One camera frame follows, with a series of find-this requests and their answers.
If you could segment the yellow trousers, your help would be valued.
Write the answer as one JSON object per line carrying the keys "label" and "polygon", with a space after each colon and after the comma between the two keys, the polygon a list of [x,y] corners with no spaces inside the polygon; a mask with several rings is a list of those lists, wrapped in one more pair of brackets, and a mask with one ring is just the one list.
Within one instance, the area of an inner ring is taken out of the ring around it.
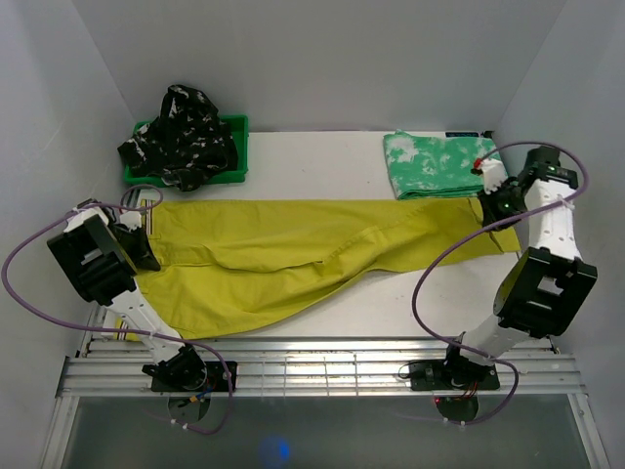
{"label": "yellow trousers", "polygon": [[150,215],[158,271],[139,288],[186,339],[287,320],[373,271],[407,273],[520,249],[481,231],[472,197],[167,201]]}

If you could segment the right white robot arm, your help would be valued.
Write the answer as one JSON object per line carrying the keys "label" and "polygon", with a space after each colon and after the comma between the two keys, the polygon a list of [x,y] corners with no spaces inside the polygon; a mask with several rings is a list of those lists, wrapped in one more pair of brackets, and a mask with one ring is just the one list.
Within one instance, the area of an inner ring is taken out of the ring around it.
{"label": "right white robot arm", "polygon": [[495,359],[521,342],[562,335],[598,277],[575,241],[567,199],[578,188],[577,174],[562,167],[557,149],[530,150],[516,177],[491,157],[478,159],[473,171],[482,178],[478,197],[485,225],[512,226],[516,215],[541,212],[529,220],[528,246],[500,284],[492,315],[448,346],[440,373],[453,388],[481,382]]}

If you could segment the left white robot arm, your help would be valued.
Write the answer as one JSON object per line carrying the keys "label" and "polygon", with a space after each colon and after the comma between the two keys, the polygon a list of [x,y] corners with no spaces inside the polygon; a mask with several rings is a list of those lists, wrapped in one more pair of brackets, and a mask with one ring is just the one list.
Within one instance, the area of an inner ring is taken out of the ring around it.
{"label": "left white robot arm", "polygon": [[90,198],[72,210],[62,233],[47,245],[81,298],[140,332],[152,359],[144,374],[177,391],[198,390],[207,380],[205,363],[151,307],[136,282],[139,268],[160,270],[141,220],[133,211],[115,218]]}

